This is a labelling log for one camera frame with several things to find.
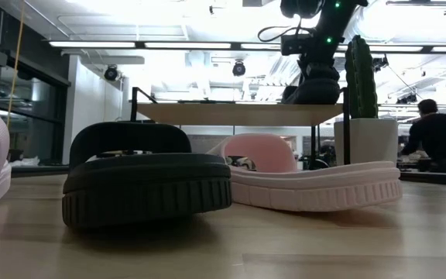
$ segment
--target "desk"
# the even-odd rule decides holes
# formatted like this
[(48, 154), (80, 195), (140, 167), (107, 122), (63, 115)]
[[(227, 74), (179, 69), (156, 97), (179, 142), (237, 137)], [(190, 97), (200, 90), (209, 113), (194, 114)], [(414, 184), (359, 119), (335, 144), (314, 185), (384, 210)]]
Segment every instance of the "desk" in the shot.
[(233, 205), (81, 235), (61, 221), (63, 179), (13, 180), (0, 201), (0, 278), (446, 279), (446, 186), (403, 182), (402, 200), (347, 212)]
[[(348, 105), (236, 105), (236, 104), (137, 104), (132, 92), (132, 111), (171, 125), (310, 126), (310, 168), (316, 160), (316, 127), (344, 112)], [(344, 121), (345, 162), (350, 164), (350, 120)]]

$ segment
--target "window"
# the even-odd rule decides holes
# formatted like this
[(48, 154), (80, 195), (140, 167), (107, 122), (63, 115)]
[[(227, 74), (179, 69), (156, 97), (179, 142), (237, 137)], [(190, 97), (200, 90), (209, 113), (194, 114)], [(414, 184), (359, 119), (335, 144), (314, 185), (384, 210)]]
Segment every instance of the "window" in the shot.
[(41, 164), (60, 163), (63, 152), (66, 88), (47, 84), (20, 70), (8, 114), (15, 70), (0, 75), (0, 116), (10, 116), (11, 160), (38, 157)]
[[(14, 73), (10, 67), (1, 70), (0, 105), (4, 107), (9, 106)], [(56, 87), (20, 71), (13, 92), (12, 111), (60, 120), (60, 103), (64, 95), (57, 91)]]

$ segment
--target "rubber sole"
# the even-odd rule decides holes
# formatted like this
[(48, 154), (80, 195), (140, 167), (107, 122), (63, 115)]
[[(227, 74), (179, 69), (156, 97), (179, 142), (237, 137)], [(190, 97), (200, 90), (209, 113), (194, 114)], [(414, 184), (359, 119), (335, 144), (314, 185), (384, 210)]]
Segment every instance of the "rubber sole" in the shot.
[(227, 208), (232, 204), (229, 177), (174, 182), (98, 185), (63, 197), (63, 221), (71, 228), (119, 226)]

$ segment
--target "white pot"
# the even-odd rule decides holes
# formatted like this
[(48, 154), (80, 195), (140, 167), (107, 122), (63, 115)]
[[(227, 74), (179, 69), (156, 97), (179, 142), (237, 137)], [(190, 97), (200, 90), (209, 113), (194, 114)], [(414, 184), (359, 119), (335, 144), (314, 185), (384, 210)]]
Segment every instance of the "white pot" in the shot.
[[(334, 124), (337, 165), (344, 164), (344, 123)], [(398, 123), (394, 119), (352, 119), (350, 121), (350, 161), (352, 164), (392, 161), (398, 151)]]

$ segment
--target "potted cactus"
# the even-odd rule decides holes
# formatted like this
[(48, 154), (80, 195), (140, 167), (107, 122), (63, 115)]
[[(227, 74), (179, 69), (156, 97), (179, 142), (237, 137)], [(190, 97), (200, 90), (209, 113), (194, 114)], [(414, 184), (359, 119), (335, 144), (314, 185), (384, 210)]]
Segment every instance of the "potted cactus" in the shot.
[[(378, 119), (376, 83), (369, 45), (354, 36), (345, 53), (347, 87), (351, 110), (351, 162), (396, 163), (398, 125), (395, 119)], [(334, 124), (337, 162), (343, 164), (343, 123)]]

